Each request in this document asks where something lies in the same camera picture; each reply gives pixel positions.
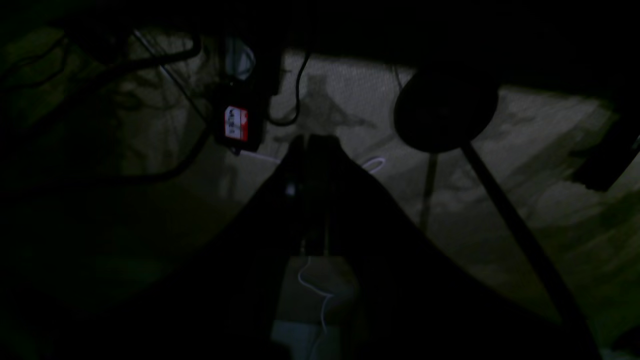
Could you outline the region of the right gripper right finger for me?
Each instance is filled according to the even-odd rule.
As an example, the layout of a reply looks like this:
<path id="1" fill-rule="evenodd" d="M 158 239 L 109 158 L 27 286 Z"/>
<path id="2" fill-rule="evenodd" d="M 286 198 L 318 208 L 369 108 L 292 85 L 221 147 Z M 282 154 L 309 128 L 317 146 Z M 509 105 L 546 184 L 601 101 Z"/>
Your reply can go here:
<path id="1" fill-rule="evenodd" d="M 589 360 L 589 342 L 524 309 L 433 244 L 334 136 L 310 136 L 307 180 L 328 187 L 327 248 L 354 272 L 368 335 L 357 360 Z"/>

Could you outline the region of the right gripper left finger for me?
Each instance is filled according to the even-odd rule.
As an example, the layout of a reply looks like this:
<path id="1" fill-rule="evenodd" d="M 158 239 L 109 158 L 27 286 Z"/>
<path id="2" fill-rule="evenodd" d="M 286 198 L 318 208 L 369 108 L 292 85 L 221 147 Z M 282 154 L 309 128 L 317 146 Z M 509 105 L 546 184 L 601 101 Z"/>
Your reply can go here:
<path id="1" fill-rule="evenodd" d="M 290 360 L 271 338 L 282 280 L 298 253 L 306 141 L 185 264 L 110 312 L 102 360 Z"/>

